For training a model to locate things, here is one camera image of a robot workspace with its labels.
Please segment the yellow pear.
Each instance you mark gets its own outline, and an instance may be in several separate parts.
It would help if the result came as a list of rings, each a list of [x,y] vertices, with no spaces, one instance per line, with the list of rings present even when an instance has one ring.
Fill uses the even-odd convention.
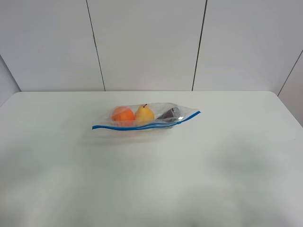
[[[136,126],[149,124],[154,120],[154,113],[147,104],[140,106],[134,114],[134,123]]]

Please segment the orange fruit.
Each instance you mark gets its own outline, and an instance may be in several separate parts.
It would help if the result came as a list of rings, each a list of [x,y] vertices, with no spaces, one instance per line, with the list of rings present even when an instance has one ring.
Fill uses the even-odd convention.
[[[113,121],[133,121],[134,113],[127,106],[119,106],[112,111],[111,119]]]

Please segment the dark purple eggplant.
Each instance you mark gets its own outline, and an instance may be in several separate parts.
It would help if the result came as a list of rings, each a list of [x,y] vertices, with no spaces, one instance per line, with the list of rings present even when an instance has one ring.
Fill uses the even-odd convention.
[[[180,117],[180,109],[178,107],[173,107],[163,113],[161,116],[157,118],[157,120],[160,120],[162,122],[176,122]]]

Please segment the clear zip bag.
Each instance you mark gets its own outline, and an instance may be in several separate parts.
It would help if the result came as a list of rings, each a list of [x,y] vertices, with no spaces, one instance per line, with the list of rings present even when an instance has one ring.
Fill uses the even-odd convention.
[[[129,107],[133,113],[137,111],[137,109],[144,104],[140,105],[125,105]],[[143,125],[143,126],[136,126],[133,121],[113,121],[111,119],[112,111],[117,108],[113,108],[110,110],[107,114],[104,114],[100,117],[99,122],[94,124],[92,126],[93,130],[96,129],[108,129],[108,130],[115,130],[115,131],[142,131],[142,130],[149,130],[149,129],[167,129],[172,128],[176,125],[179,125],[183,122],[186,122],[188,120],[191,120],[192,118],[199,115],[201,112],[197,109],[192,109],[184,106],[180,106],[178,104],[174,103],[147,103],[148,107],[153,111],[154,113],[154,120],[150,122],[149,124]],[[161,116],[163,113],[168,111],[169,109],[173,107],[178,107],[180,109],[180,117],[176,122],[162,122],[160,120],[157,120],[159,116]]]

